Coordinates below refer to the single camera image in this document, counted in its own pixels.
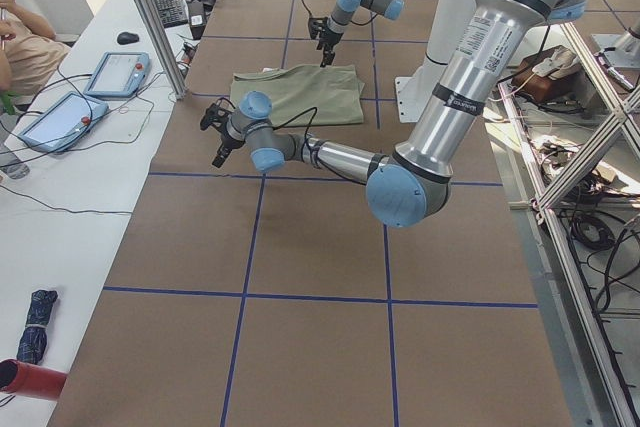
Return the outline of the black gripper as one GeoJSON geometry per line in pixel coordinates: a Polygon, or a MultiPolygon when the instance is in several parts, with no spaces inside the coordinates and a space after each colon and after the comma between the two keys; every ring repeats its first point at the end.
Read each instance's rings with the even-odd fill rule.
{"type": "Polygon", "coordinates": [[[307,21],[309,37],[317,40],[317,49],[322,50],[321,67],[331,66],[335,58],[334,47],[342,39],[344,29],[333,26],[329,17],[309,17],[307,21]]]}
{"type": "Polygon", "coordinates": [[[232,111],[223,107],[221,101],[212,103],[204,112],[199,127],[201,131],[214,128],[220,134],[220,146],[211,165],[221,168],[230,153],[244,144],[242,134],[231,123],[232,111]]]}

